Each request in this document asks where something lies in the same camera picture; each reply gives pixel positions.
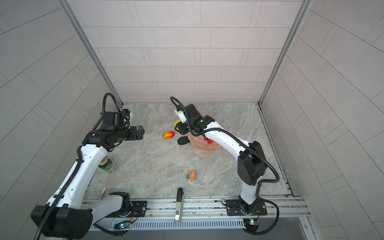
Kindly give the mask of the yellow fake apple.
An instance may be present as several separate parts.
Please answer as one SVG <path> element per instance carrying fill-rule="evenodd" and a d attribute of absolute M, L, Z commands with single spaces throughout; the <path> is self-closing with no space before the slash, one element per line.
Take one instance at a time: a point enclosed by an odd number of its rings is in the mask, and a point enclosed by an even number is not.
<path fill-rule="evenodd" d="M 179 130 L 179 128 L 177 127 L 177 124 L 180 123 L 180 122 L 181 122 L 181 120 L 177 120 L 177 121 L 175 122 L 175 124 L 174 124 L 174 129 L 175 129 L 176 131 Z"/>

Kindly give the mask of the black fake eggplant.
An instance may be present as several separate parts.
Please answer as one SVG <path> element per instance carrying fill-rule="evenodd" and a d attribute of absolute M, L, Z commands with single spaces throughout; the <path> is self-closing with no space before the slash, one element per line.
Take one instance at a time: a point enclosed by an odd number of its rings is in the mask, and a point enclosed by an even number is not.
<path fill-rule="evenodd" d="M 186 144 L 190 143 L 190 139 L 186 136 L 180 137 L 180 138 L 178 138 L 177 143 L 181 146 L 186 145 Z"/>

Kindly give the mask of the red fake strawberry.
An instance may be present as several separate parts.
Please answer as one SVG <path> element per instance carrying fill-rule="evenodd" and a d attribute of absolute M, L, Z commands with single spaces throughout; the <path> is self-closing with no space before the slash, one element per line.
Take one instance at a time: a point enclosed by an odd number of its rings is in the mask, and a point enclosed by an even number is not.
<path fill-rule="evenodd" d="M 206 137 L 204 137 L 204 140 L 208 143 L 208 145 L 214 143 L 213 140 L 208 139 L 208 138 L 206 138 Z"/>

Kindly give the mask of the red yellow fake mango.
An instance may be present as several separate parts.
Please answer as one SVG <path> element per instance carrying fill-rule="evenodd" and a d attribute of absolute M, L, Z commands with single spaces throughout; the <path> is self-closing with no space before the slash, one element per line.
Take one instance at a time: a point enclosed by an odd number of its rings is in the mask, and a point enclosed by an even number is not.
<path fill-rule="evenodd" d="M 166 139 L 171 139 L 175 136 L 175 132 L 173 131 L 168 131 L 168 132 L 165 132 L 163 134 L 163 139 L 166 140 Z"/>

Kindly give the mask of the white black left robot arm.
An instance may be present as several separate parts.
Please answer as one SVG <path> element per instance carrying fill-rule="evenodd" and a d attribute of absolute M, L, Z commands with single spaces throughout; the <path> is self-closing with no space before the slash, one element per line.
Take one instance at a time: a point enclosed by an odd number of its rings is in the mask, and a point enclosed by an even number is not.
<path fill-rule="evenodd" d="M 45 205 L 33 209 L 31 218 L 38 227 L 34 238 L 79 240 L 104 217 L 133 213 L 130 196 L 124 192 L 111 193 L 87 209 L 82 209 L 82 204 L 85 191 L 107 153 L 123 141 L 142 140 L 144 133 L 143 126 L 89 132 L 77 147 L 77 159 L 58 190 Z"/>

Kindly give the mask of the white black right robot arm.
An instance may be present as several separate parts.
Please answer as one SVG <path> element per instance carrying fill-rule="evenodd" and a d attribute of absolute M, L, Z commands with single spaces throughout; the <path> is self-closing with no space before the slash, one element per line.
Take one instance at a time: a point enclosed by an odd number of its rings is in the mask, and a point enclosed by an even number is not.
<path fill-rule="evenodd" d="M 246 215 L 252 214 L 261 188 L 261 180 L 266 172 L 267 166 L 262 160 L 264 155 L 259 155 L 260 144 L 247 142 L 231 134 L 210 116 L 202 117 L 194 105 L 183 107 L 176 104 L 175 113 L 180 118 L 176 128 L 182 135 L 190 132 L 191 135 L 203 136 L 213 140 L 227 150 L 237 160 L 237 173 L 243 181 L 242 191 L 239 196 L 239 204 L 242 212 Z"/>

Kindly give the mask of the pink scalloped fruit bowl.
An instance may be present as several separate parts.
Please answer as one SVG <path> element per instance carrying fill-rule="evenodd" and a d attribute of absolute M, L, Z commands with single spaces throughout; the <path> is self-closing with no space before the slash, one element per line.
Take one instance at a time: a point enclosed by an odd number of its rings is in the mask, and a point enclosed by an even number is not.
<path fill-rule="evenodd" d="M 201 150 L 201 151 L 213 152 L 213 151 L 215 151 L 221 147 L 216 142 L 208 145 L 208 143 L 204 140 L 204 136 L 195 137 L 195 136 L 189 134 L 188 138 L 190 139 L 190 142 L 192 143 L 192 145 L 196 149 Z"/>

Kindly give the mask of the green drink can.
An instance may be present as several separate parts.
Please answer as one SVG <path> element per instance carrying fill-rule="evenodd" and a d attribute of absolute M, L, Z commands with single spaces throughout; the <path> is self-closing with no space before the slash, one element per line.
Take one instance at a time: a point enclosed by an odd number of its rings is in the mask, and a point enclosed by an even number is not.
<path fill-rule="evenodd" d="M 107 173 L 113 173 L 117 170 L 117 165 L 114 163 L 114 161 L 109 157 L 104 157 L 102 161 L 99 163 L 98 167 L 107 172 Z"/>

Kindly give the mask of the small pink yellow toy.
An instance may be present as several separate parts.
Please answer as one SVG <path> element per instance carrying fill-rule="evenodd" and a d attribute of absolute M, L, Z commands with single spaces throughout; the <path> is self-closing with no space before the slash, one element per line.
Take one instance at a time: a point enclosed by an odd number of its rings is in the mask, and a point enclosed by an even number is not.
<path fill-rule="evenodd" d="M 196 178 L 196 171 L 191 171 L 188 173 L 188 175 L 186 176 L 186 178 L 190 181 L 190 182 L 193 182 Z"/>

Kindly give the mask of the aluminium corner profile left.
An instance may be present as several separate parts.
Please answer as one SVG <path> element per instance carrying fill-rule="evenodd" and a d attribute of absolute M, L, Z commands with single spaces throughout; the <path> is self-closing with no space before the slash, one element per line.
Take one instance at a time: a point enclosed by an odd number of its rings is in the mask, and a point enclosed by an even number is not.
<path fill-rule="evenodd" d="M 66 0 L 58 0 L 58 2 L 59 2 L 59 5 L 60 5 L 62 11 L 64 12 L 64 15 L 66 16 L 67 20 L 69 21 L 70 25 L 72 26 L 73 30 L 75 31 L 76 35 L 78 36 L 81 44 L 83 45 L 86 52 L 88 53 L 94 66 L 98 70 L 102 79 L 105 81 L 110 92 L 114 95 L 115 99 L 117 100 L 118 108 L 121 109 L 123 106 L 122 100 L 121 100 L 119 94 L 117 93 L 116 88 L 113 86 L 113 83 L 112 83 L 111 79 L 109 78 L 107 72 L 105 71 L 105 68 L 102 66 L 100 58 L 98 57 L 98 55 L 96 54 L 90 41 L 88 40 L 82 26 L 80 25 L 80 22 L 76 18 L 74 11 L 72 10 L 71 6 L 69 5 L 69 2 Z"/>

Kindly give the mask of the aluminium corner profile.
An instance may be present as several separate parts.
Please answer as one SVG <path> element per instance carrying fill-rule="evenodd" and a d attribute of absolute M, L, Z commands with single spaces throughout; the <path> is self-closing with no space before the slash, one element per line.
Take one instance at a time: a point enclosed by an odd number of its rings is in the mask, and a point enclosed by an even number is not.
<path fill-rule="evenodd" d="M 69 2 L 66 0 L 58 0 L 58 2 L 59 2 L 59 5 L 60 5 L 62 11 L 64 12 L 64 15 L 66 16 L 67 20 L 69 21 L 70 25 L 72 26 L 73 30 L 75 31 L 76 35 L 78 36 L 81 44 L 83 45 L 86 52 L 88 53 L 94 66 L 98 70 L 102 79 L 105 81 L 110 92 L 114 95 L 115 99 L 117 100 L 118 108 L 121 109 L 123 106 L 122 100 L 121 100 L 119 94 L 117 93 L 116 88 L 113 86 L 113 83 L 112 83 L 111 79 L 109 78 L 107 72 L 105 71 L 105 68 L 102 66 L 100 58 L 98 57 L 98 55 L 96 54 L 90 41 L 88 40 L 82 26 L 80 25 L 80 22 L 76 18 L 74 11 L 72 10 L 71 6 L 69 5 Z"/>
<path fill-rule="evenodd" d="M 285 57 L 287 56 L 288 52 L 289 52 L 289 49 L 292 45 L 292 43 L 294 42 L 294 39 L 300 29 L 300 26 L 310 8 L 310 5 L 311 5 L 311 2 L 310 0 L 304 0 L 299 8 L 299 11 L 297 13 L 297 16 L 293 22 L 293 25 L 289 31 L 289 34 L 287 36 L 287 39 L 283 45 L 283 48 L 281 50 L 281 53 L 277 59 L 277 62 L 272 70 L 272 73 L 270 75 L 270 78 L 267 82 L 267 85 L 266 85 L 266 88 L 261 96 L 261 99 L 259 101 L 259 106 L 262 106 L 264 104 L 264 102 L 266 101 L 266 98 L 269 94 L 269 91 L 271 90 L 271 87 L 274 83 L 274 80 L 275 78 L 277 77 L 277 74 L 285 60 Z"/>

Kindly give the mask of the white pen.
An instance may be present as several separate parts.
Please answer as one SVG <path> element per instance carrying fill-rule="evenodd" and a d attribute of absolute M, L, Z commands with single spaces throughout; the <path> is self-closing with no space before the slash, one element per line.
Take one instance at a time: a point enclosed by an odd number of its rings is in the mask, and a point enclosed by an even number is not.
<path fill-rule="evenodd" d="M 102 193 L 101 193 L 101 195 L 100 195 L 100 200 L 104 197 L 106 190 L 107 190 L 107 186 L 105 186 L 105 187 L 103 188 Z"/>

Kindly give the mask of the left green circuit board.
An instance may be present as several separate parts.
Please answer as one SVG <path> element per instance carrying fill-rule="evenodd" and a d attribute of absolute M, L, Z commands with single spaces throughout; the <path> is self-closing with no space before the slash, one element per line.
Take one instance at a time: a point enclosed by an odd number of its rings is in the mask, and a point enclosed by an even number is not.
<path fill-rule="evenodd" d="M 123 230 L 123 229 L 129 229 L 132 225 L 131 221 L 123 221 L 120 223 L 115 224 L 114 230 Z"/>

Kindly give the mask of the green circuit board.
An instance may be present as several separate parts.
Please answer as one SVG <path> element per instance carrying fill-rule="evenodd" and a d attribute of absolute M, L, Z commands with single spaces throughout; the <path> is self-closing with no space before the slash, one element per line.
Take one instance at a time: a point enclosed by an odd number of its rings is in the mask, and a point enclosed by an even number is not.
<path fill-rule="evenodd" d="M 260 223 L 258 219 L 243 219 L 244 220 L 244 231 L 246 233 L 256 235 L 259 230 Z"/>
<path fill-rule="evenodd" d="M 131 221 L 123 221 L 120 223 L 115 224 L 114 230 L 123 230 L 123 229 L 129 229 L 132 225 Z"/>

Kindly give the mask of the right green circuit board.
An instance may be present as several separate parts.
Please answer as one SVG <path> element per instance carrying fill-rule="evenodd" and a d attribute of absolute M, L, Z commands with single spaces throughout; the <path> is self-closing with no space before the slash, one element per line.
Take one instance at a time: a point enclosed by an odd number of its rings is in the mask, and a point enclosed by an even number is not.
<path fill-rule="evenodd" d="M 258 219 L 243 219 L 244 220 L 244 231 L 246 233 L 256 235 L 259 230 L 260 223 Z"/>

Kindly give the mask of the aluminium corner profile right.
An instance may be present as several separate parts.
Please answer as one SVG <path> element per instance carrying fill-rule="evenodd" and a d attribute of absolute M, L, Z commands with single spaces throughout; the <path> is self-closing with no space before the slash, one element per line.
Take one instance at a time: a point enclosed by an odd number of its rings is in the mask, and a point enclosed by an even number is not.
<path fill-rule="evenodd" d="M 262 106 L 264 104 L 264 102 L 266 101 L 266 98 L 269 94 L 269 91 L 271 90 L 271 87 L 274 83 L 274 80 L 275 78 L 277 77 L 277 74 L 285 60 L 285 57 L 287 56 L 288 52 L 289 52 L 289 49 L 292 45 L 292 43 L 294 42 L 294 39 L 300 29 L 300 26 L 310 8 L 310 5 L 311 5 L 311 2 L 310 0 L 304 0 L 299 8 L 299 11 L 297 13 L 297 16 L 293 22 L 293 25 L 289 31 L 289 34 L 287 36 L 287 39 L 283 45 L 283 48 L 281 50 L 281 53 L 277 59 L 277 62 L 272 70 L 272 73 L 270 75 L 270 78 L 267 82 L 267 85 L 266 85 L 266 88 L 261 96 L 261 99 L 259 101 L 259 106 Z"/>

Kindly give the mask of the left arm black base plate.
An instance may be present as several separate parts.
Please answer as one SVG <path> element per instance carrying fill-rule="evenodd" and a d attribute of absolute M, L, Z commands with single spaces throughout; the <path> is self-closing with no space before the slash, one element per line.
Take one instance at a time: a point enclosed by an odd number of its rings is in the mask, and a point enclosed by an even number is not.
<path fill-rule="evenodd" d="M 146 215 L 147 205 L 147 201 L 131 201 L 130 210 L 111 213 L 107 218 L 143 218 Z"/>

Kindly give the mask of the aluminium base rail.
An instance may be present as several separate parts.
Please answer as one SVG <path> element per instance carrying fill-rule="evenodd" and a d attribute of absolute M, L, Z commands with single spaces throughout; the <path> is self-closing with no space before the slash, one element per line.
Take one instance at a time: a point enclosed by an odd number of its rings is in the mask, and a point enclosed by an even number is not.
<path fill-rule="evenodd" d="M 251 214 L 245 214 L 237 197 L 185 198 L 182 204 L 182 221 L 187 219 L 220 218 L 274 218 L 307 217 L 310 211 L 302 197 L 263 196 L 263 202 L 256 204 Z M 139 212 L 139 220 L 173 220 L 176 215 L 176 198 L 131 199 L 132 206 Z"/>

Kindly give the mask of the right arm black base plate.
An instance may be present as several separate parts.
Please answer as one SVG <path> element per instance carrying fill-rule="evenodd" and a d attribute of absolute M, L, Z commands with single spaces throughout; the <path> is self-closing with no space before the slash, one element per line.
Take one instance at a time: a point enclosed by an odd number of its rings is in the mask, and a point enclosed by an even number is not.
<path fill-rule="evenodd" d="M 228 216 L 266 216 L 268 214 L 264 201 L 256 199 L 247 204 L 242 198 L 225 200 Z"/>

